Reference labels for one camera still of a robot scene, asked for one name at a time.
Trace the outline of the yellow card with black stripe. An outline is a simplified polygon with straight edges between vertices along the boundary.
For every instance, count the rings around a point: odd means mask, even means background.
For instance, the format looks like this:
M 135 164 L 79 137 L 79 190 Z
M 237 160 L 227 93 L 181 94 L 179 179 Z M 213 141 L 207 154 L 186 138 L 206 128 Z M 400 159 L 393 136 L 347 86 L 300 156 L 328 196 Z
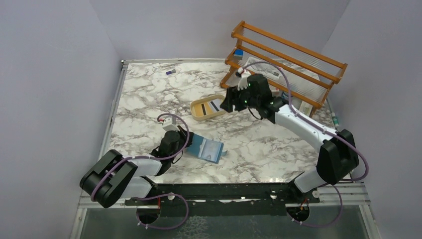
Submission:
M 204 117 L 204 116 L 212 114 L 213 112 L 209 106 L 209 103 L 203 102 L 203 103 L 194 105 L 194 113 L 197 117 Z

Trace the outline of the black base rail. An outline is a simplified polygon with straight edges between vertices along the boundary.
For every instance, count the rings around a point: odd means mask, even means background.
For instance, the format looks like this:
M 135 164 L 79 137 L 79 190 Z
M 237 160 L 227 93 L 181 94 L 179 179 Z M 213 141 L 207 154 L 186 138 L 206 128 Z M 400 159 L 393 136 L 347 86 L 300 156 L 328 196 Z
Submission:
M 102 176 L 91 173 L 80 181 L 80 187 L 103 208 L 118 200 L 136 208 L 136 216 L 147 224 L 158 218 L 187 218 L 191 216 L 285 216 L 287 204 L 318 202 L 311 191 L 303 193 L 290 183 L 234 184 L 163 184 L 147 177 L 117 173 L 101 181 Z

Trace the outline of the small purple white object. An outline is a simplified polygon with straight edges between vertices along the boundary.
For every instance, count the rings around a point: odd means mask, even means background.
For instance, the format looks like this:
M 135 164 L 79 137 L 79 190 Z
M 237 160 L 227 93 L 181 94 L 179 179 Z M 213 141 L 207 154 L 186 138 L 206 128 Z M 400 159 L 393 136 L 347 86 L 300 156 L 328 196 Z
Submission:
M 166 72 L 166 75 L 171 75 L 171 74 L 174 74 L 174 73 L 176 73 L 176 70 L 175 69 L 173 69 L 171 71 L 167 71 Z

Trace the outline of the beige oval tray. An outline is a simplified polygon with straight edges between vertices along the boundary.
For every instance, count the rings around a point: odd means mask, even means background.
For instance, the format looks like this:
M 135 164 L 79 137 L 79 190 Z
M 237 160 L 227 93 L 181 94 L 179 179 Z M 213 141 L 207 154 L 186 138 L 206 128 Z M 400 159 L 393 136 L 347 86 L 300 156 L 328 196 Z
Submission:
M 226 111 L 220 108 L 224 98 L 223 95 L 211 95 L 191 102 L 190 110 L 193 119 L 203 121 L 225 114 Z

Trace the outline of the green white marker pen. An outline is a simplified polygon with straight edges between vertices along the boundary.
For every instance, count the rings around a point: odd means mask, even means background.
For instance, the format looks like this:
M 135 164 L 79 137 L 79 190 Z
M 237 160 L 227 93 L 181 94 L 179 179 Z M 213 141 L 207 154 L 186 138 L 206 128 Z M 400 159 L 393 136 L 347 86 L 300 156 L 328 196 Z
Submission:
M 332 121 L 333 121 L 334 127 L 335 128 L 338 128 L 339 127 L 339 122 L 338 122 L 338 118 L 337 118 L 337 116 L 336 116 L 336 114 L 334 112 L 331 113 L 331 117 L 332 117 Z

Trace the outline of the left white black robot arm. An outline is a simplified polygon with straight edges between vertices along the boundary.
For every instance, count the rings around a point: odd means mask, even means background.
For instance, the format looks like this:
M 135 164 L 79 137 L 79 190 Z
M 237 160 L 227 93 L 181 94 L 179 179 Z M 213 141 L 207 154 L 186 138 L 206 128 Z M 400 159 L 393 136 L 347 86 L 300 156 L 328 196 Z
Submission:
M 115 149 L 109 150 L 80 180 L 80 188 L 93 202 L 109 208 L 119 199 L 136 198 L 151 204 L 156 200 L 154 182 L 150 176 L 164 174 L 177 156 L 192 144 L 195 134 L 179 127 L 165 132 L 160 145 L 144 159 L 123 156 Z

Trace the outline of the small white green box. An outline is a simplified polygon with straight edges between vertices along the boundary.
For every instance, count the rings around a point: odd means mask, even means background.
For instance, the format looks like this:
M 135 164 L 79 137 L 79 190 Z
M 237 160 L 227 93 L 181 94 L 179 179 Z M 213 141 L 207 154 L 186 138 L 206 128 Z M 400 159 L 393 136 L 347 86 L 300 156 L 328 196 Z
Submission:
M 308 117 L 312 116 L 313 106 L 305 101 L 302 101 L 299 107 L 299 111 Z

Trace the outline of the grey card with black stripe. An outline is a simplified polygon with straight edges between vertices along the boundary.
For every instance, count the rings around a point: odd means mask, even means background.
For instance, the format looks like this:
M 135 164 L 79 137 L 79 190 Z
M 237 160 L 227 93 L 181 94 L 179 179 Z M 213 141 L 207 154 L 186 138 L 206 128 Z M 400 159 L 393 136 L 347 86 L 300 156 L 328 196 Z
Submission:
M 221 111 L 220 104 L 221 104 L 220 99 L 214 99 L 214 100 L 209 101 L 209 106 L 213 113 Z

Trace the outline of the blue white small jar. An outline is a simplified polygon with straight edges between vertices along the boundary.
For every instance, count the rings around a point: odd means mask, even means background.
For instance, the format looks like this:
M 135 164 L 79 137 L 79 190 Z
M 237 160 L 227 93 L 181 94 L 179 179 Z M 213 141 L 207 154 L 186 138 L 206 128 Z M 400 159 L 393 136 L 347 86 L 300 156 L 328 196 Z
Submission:
M 282 92 L 281 93 L 281 97 L 283 98 L 283 99 L 285 99 L 285 100 L 289 100 L 291 97 L 292 97 L 292 95 L 289 95 L 288 94 L 288 92 Z

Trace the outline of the white printed flat package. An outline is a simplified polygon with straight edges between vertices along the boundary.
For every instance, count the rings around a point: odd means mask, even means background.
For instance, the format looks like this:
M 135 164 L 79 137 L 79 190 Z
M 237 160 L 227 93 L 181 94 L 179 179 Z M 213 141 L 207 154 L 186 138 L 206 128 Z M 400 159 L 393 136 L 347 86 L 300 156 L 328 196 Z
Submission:
M 280 72 L 280 67 L 277 65 L 272 65 L 271 63 L 265 62 L 262 59 L 255 57 L 248 57 L 246 62 L 243 64 L 246 66 L 246 69 L 253 71 L 254 73 L 262 74 L 266 78 L 272 81 L 283 81 L 284 77 Z

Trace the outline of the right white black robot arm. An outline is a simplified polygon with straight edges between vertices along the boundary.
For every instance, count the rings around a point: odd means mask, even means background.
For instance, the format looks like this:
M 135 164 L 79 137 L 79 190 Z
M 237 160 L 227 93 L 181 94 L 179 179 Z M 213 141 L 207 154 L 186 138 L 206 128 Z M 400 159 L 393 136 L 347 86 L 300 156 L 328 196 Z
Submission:
M 359 165 L 351 132 L 327 128 L 290 106 L 286 98 L 273 96 L 261 74 L 248 76 L 246 82 L 245 89 L 227 88 L 220 108 L 228 113 L 255 109 L 262 119 L 290 130 L 318 153 L 316 166 L 297 176 L 287 189 L 292 202 L 300 202 L 316 187 L 338 183 Z

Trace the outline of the blue grey block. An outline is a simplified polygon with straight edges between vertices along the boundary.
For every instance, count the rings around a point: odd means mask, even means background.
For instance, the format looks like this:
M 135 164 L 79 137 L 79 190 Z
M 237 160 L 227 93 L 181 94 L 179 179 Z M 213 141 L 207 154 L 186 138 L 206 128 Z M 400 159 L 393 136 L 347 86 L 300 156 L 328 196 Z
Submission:
M 236 60 L 242 60 L 243 59 L 243 50 L 241 49 L 235 49 L 235 51 L 233 52 L 233 58 Z

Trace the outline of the orange wooden shelf rack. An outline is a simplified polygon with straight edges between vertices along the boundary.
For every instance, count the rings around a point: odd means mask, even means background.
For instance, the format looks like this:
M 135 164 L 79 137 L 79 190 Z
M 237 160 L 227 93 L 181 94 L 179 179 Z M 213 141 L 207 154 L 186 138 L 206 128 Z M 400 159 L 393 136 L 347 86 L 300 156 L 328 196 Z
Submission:
M 286 75 L 290 83 L 294 106 L 299 108 L 305 101 L 313 106 L 312 115 L 325 105 L 328 93 L 340 82 L 348 66 L 245 21 L 233 29 L 231 37 L 236 44 L 224 61 L 229 70 L 220 87 L 236 85 L 235 71 L 246 68 L 243 64 L 248 57 L 259 58 L 281 68 L 281 74 Z M 233 58 L 235 49 L 243 50 L 242 60 Z M 286 80 L 268 79 L 268 82 L 272 90 L 287 91 Z

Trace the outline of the blue leather card holder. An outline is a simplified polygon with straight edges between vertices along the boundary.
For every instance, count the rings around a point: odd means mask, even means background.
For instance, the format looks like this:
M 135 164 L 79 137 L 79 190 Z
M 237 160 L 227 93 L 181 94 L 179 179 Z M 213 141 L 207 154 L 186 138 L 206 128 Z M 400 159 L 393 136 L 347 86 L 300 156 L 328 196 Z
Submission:
M 222 142 L 214 141 L 197 134 L 193 135 L 192 144 L 187 147 L 186 152 L 198 159 L 215 164 L 218 164 L 221 157 L 227 154 L 227 150 L 224 149 Z

